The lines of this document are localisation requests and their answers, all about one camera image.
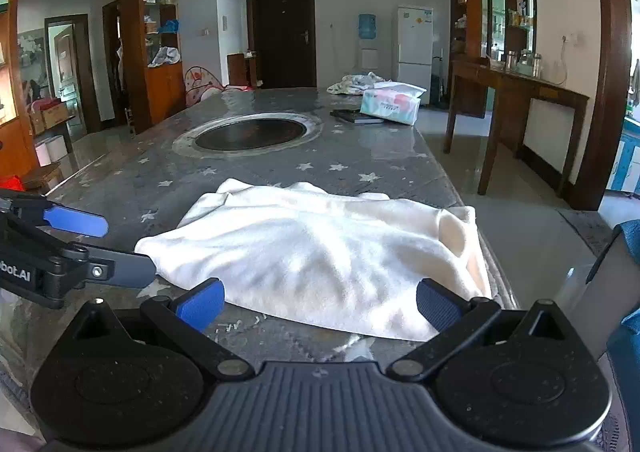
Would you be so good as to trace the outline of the white refrigerator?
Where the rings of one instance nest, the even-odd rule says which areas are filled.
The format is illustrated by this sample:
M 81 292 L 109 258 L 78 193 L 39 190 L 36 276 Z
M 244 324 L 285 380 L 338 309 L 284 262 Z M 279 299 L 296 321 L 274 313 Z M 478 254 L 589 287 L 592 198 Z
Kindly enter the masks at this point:
M 395 80 L 420 86 L 421 104 L 431 100 L 434 18 L 431 8 L 400 6 L 396 15 Z

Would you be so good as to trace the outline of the grey star tablecloth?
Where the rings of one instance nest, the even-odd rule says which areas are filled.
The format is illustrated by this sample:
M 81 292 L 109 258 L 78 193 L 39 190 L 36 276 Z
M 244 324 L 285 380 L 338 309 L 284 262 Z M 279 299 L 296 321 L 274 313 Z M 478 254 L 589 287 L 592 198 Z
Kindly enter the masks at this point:
M 309 182 L 338 195 L 381 192 L 437 208 L 463 201 L 444 168 L 416 128 L 349 126 L 330 116 L 334 108 L 355 108 L 356 98 L 316 90 L 231 92 L 201 104 L 113 146 L 98 158 L 87 156 L 79 169 L 48 194 L 65 206 L 98 213 L 110 225 L 102 239 L 87 243 L 133 250 L 139 238 L 173 229 L 203 194 L 228 178 L 248 184 L 286 187 Z M 172 147 L 181 134 L 217 119 L 264 112 L 292 112 L 322 123 L 311 141 L 257 155 L 183 156 Z M 112 308 L 137 307 L 157 294 L 179 290 L 156 279 L 146 290 L 88 284 L 66 297 L 65 309 L 49 310 L 1 290 L 1 393 L 27 410 L 27 391 L 44 357 L 92 297 Z M 226 305 L 206 334 L 256 368 L 264 361 L 390 361 L 419 344 L 297 324 Z

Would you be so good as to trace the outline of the white sweatshirt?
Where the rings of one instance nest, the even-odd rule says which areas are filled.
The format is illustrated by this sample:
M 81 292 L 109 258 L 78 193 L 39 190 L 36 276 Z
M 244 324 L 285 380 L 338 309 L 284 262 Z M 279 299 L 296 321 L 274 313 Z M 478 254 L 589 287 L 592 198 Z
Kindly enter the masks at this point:
M 334 195 L 308 182 L 224 181 L 136 252 L 183 289 L 220 279 L 228 302 L 244 309 L 413 342 L 435 335 L 416 308 L 422 279 L 465 299 L 491 293 L 473 208 Z

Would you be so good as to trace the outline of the pink folding fan chair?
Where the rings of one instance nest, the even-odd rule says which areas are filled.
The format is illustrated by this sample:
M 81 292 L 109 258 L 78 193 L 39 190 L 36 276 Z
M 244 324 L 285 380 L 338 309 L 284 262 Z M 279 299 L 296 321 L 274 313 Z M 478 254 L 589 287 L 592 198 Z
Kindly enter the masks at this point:
M 191 107 L 212 95 L 224 92 L 248 92 L 250 86 L 224 86 L 220 80 L 208 69 L 202 66 L 192 66 L 184 75 L 184 87 L 186 88 L 186 106 Z

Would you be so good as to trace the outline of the cardboard boxes stack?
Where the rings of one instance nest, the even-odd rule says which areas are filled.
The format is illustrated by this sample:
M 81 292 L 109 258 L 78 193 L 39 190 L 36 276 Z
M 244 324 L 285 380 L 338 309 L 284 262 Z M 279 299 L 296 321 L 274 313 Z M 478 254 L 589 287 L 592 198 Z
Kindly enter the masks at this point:
M 27 107 L 27 112 L 35 135 L 65 123 L 70 118 L 66 104 L 59 98 L 35 100 Z

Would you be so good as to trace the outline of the dark wooden side table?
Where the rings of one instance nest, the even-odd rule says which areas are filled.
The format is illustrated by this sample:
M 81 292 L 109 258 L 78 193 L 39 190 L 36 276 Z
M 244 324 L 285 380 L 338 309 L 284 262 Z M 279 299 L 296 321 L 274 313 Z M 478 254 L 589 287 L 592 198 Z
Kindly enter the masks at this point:
M 572 130 L 570 130 L 564 164 L 558 185 L 555 186 L 556 195 L 562 196 L 576 159 L 588 97 L 544 80 L 522 76 L 515 74 L 515 72 L 492 69 L 484 60 L 476 60 L 475 62 L 464 58 L 454 60 L 451 63 L 450 101 L 444 145 L 442 146 L 442 151 L 446 154 L 451 152 L 456 120 L 462 114 L 457 94 L 463 81 L 495 90 L 494 109 L 491 113 L 488 141 L 480 172 L 480 182 L 477 187 L 477 193 L 480 195 L 487 193 L 499 143 L 503 142 L 506 147 L 512 149 L 515 157 L 521 155 L 530 104 L 533 100 L 559 105 L 573 112 Z

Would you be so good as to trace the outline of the wooden shelf cabinet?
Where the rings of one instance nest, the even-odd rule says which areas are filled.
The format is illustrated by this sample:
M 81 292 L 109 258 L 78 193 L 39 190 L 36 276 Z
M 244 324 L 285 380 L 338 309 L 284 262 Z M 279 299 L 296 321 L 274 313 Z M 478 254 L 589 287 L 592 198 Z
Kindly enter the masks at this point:
M 138 134 L 186 108 L 178 0 L 114 0 L 102 20 L 115 123 Z

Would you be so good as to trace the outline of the dark entrance door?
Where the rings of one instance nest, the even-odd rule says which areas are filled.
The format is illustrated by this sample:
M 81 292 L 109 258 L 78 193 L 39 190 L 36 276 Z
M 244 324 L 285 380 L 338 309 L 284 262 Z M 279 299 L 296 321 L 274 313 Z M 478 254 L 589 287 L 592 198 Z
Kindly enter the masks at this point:
M 317 86 L 314 0 L 246 0 L 248 48 L 265 89 Z

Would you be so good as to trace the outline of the round black table inset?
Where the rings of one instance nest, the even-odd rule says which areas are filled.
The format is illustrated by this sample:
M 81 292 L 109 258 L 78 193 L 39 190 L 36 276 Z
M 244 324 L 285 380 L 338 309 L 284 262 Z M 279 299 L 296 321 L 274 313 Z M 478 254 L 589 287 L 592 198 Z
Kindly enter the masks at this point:
M 194 143 L 200 149 L 218 152 L 265 149 L 303 138 L 303 123 L 280 118 L 245 119 L 213 127 L 198 134 Z

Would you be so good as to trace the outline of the tissue box pack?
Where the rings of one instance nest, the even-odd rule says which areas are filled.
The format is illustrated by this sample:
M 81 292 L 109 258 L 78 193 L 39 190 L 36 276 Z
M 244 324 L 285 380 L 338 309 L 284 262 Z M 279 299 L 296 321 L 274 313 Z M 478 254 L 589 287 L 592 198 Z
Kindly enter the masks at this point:
M 361 114 L 413 126 L 418 119 L 422 95 L 420 86 L 402 82 L 380 82 L 362 94 Z

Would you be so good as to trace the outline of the water dispenser with blue bottle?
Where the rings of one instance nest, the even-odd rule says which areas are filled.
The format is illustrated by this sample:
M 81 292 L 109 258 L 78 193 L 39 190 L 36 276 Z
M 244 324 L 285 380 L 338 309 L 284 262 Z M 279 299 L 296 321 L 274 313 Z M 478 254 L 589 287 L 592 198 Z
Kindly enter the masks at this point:
M 361 71 L 378 68 L 378 26 L 374 14 L 358 15 L 358 68 Z

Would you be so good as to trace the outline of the red plastic stool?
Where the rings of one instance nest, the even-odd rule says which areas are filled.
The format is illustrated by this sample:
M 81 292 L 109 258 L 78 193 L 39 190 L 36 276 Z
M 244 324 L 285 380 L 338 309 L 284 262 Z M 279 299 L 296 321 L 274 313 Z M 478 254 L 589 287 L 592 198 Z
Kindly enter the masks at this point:
M 0 179 L 0 187 L 2 190 L 10 190 L 15 192 L 24 192 L 25 187 L 22 180 L 17 175 L 11 175 Z

